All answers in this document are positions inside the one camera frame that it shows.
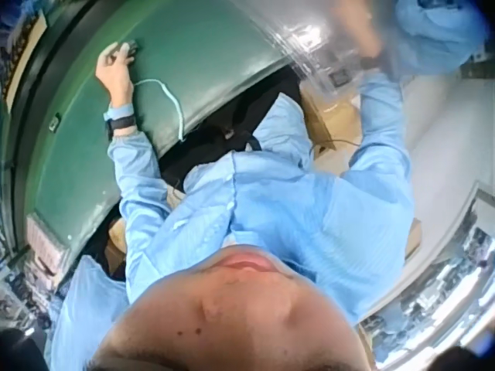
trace green desk surface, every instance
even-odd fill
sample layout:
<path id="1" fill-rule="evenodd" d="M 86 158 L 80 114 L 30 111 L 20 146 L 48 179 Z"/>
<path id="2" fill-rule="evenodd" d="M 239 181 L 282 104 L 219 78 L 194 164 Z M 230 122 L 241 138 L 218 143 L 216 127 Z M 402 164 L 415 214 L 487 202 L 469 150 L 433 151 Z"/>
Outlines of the green desk surface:
<path id="1" fill-rule="evenodd" d="M 225 0 L 126 2 L 84 47 L 54 93 L 29 168 L 25 213 L 36 212 L 70 249 L 68 260 L 120 198 L 106 153 L 102 114 L 108 97 L 94 67 L 105 46 L 129 39 L 141 47 L 131 68 L 133 80 L 166 82 L 182 103 L 186 131 L 285 63 Z M 163 155 L 177 142 L 173 105 L 155 84 L 137 87 L 135 103 L 144 130 Z M 62 121 L 53 134 L 48 125 L 55 113 Z"/>

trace transparent plastic cover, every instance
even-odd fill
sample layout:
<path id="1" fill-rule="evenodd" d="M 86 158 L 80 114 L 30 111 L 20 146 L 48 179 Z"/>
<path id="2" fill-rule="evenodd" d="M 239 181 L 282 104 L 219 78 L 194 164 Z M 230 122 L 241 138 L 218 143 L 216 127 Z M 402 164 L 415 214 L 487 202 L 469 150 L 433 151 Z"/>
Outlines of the transparent plastic cover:
<path id="1" fill-rule="evenodd" d="M 362 75 L 357 48 L 332 16 L 331 0 L 228 0 L 295 62 L 324 97 L 355 87 Z"/>

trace plastic sheet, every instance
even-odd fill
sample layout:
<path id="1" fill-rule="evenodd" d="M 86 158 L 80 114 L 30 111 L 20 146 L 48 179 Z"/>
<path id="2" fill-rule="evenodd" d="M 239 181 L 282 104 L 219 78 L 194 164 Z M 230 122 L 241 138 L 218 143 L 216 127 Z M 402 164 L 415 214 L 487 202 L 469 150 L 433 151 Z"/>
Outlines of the plastic sheet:
<path id="1" fill-rule="evenodd" d="M 53 334 L 50 371 L 84 369 L 129 306 L 125 284 L 107 277 L 90 257 L 81 258 Z"/>
<path id="2" fill-rule="evenodd" d="M 362 76 L 357 48 L 332 16 L 331 0 L 229 0 L 288 55 L 324 97 L 344 94 Z"/>

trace lips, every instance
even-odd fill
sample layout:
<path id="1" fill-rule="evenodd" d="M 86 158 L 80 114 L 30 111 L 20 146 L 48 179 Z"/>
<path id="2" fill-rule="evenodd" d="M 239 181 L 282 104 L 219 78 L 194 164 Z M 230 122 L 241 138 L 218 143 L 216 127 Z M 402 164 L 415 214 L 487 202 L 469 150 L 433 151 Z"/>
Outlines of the lips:
<path id="1" fill-rule="evenodd" d="M 228 267 L 239 270 L 250 269 L 257 272 L 279 272 L 268 258 L 255 253 L 232 254 L 214 264 L 213 267 Z"/>

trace hand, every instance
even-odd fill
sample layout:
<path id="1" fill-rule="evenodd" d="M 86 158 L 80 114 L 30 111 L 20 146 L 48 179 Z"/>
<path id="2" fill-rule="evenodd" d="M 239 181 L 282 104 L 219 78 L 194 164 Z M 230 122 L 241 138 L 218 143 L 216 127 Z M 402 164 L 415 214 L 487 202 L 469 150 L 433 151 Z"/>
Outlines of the hand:
<path id="1" fill-rule="evenodd" d="M 371 21 L 367 0 L 337 0 L 334 12 L 358 45 L 362 57 L 380 55 L 383 45 Z"/>
<path id="2" fill-rule="evenodd" d="M 122 44 L 117 51 L 118 43 L 108 46 L 98 57 L 96 77 L 108 90 L 111 106 L 119 108 L 132 103 L 134 85 L 129 76 L 128 65 L 134 58 L 129 57 L 129 44 Z"/>

